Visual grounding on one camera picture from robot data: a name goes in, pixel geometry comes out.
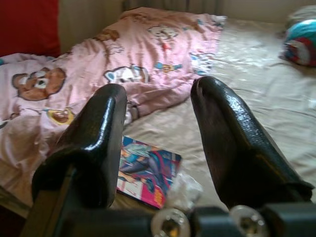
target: red pillow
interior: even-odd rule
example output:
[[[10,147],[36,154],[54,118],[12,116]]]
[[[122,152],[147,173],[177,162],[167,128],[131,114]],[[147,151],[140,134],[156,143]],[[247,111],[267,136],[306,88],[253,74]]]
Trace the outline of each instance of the red pillow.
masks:
[[[0,57],[12,53],[58,56],[59,0],[1,0]]]

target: cartoon bear face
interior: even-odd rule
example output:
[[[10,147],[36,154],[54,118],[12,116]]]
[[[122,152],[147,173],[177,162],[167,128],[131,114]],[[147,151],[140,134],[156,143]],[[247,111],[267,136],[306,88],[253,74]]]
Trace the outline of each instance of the cartoon bear face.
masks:
[[[165,25],[150,27],[148,31],[152,33],[157,39],[161,40],[168,40],[178,35],[175,28]]]
[[[113,71],[106,71],[104,77],[109,83],[125,83],[125,82],[142,82],[148,83],[149,75],[145,68],[130,66],[130,67],[119,67]]]
[[[42,68],[30,75],[16,74],[12,84],[18,90],[18,97],[30,101],[47,99],[57,93],[63,86],[66,74],[61,68]]]
[[[100,41],[106,41],[106,40],[116,41],[119,38],[119,33],[115,30],[104,29],[95,38]]]
[[[192,54],[190,53],[191,63],[193,67],[193,71],[195,74],[200,76],[210,75],[214,54],[212,53],[201,53],[201,54]]]

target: pink blanket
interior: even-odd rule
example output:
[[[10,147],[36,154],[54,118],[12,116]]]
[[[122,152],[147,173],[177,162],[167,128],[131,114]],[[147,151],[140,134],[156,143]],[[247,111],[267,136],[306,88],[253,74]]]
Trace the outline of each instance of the pink blanket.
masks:
[[[125,124],[183,102],[209,75],[224,17],[138,8],[57,59],[14,54],[0,66],[0,185],[31,205],[34,171],[90,96],[127,92]]]

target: metal bolt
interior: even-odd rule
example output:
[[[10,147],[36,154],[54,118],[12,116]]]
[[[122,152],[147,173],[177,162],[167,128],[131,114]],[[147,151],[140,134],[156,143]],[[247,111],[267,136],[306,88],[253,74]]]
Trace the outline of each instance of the metal bolt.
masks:
[[[154,237],[189,237],[190,223],[185,214],[177,209],[163,209],[151,221]]]
[[[258,211],[248,206],[235,206],[230,215],[239,231],[246,237],[268,237],[269,230]]]

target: comic book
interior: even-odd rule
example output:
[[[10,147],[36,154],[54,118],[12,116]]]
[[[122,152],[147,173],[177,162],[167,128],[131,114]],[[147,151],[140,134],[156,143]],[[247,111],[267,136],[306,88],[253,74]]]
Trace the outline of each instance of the comic book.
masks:
[[[117,190],[160,209],[180,160],[178,154],[123,137]]]

